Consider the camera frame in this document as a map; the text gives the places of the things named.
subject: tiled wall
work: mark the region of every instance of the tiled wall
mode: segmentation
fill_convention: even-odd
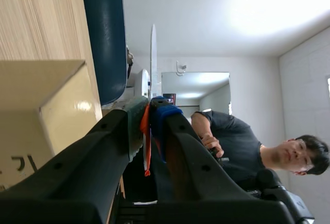
[[[330,28],[280,58],[286,138],[317,135],[330,145]],[[303,198],[316,223],[330,219],[330,173],[289,177],[290,189]]]

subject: man's hand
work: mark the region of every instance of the man's hand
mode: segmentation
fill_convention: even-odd
[[[219,141],[212,135],[206,134],[203,136],[202,143],[207,150],[215,148],[217,150],[216,157],[220,158],[223,156],[223,150],[220,146]]]

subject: man's arm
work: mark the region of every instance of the man's arm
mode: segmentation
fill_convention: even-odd
[[[191,126],[201,139],[206,135],[212,136],[210,121],[200,113],[191,116]]]
[[[216,156],[218,158],[222,157],[224,152],[220,146],[219,141],[213,137],[210,121],[202,114],[194,113],[191,116],[191,126],[195,133],[202,139],[202,143],[205,148],[215,148],[217,150]]]

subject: wood grain surface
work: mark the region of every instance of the wood grain surface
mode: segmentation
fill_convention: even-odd
[[[100,105],[84,0],[0,0],[0,10],[0,60],[83,60]]]

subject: ceiling light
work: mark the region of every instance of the ceiling light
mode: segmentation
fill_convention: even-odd
[[[182,93],[182,94],[178,94],[177,98],[178,99],[197,99],[200,98],[203,94],[202,93]]]
[[[330,0],[233,0],[232,25],[248,35],[295,27],[326,13]]]
[[[229,79],[229,73],[201,73],[196,81],[199,84],[219,83]]]

